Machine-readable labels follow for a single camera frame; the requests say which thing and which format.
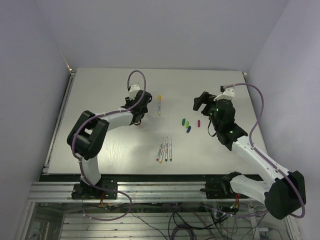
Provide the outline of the yellow marker pen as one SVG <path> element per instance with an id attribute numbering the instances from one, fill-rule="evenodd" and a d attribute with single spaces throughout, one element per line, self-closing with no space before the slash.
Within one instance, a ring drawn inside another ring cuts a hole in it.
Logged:
<path id="1" fill-rule="evenodd" d="M 161 103 L 162 103 L 162 96 L 158 95 L 158 116 L 161 116 Z"/>

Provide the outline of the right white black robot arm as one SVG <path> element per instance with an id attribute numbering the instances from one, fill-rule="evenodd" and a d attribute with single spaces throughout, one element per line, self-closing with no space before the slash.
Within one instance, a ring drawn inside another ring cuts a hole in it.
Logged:
<path id="1" fill-rule="evenodd" d="M 229 151 L 244 159 L 257 170 L 261 180 L 253 180 L 234 171 L 221 179 L 220 192 L 226 198 L 235 194 L 254 199 L 266 207 L 276 219 L 282 220 L 301 209 L 305 214 L 306 189 L 304 176 L 299 171 L 289 171 L 263 153 L 252 143 L 248 133 L 235 122 L 236 110 L 231 97 L 212 95 L 204 91 L 193 100 L 193 110 L 209 119 L 214 137 Z"/>

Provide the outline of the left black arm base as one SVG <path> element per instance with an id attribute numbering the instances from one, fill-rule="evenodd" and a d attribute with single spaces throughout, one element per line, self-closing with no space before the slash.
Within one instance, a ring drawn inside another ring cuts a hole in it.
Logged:
<path id="1" fill-rule="evenodd" d="M 104 197 L 107 200 L 115 200 L 117 198 L 116 191 L 118 184 L 112 179 L 100 179 L 93 187 L 80 180 L 79 183 L 73 186 L 71 198 L 73 200 L 98 200 Z"/>

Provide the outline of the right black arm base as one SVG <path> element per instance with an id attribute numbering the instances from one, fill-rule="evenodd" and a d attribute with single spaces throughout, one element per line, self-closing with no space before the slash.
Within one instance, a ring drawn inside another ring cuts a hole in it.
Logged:
<path id="1" fill-rule="evenodd" d="M 206 194 L 207 199 L 235 198 L 237 193 L 232 190 L 231 180 L 240 175 L 240 172 L 231 172 L 223 176 L 220 181 L 206 182 L 200 191 Z"/>

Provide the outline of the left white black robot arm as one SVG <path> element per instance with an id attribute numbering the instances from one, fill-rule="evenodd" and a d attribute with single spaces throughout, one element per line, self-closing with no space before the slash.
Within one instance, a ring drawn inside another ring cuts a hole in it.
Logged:
<path id="1" fill-rule="evenodd" d="M 101 151 L 108 131 L 123 126 L 139 125 L 148 112 L 153 97 L 149 92 L 139 90 L 131 99 L 125 98 L 125 105 L 118 110 L 102 114 L 84 111 L 67 137 L 73 156 L 78 159 L 81 177 L 80 186 L 85 194 L 96 199 L 102 193 L 102 176 L 98 166 Z"/>

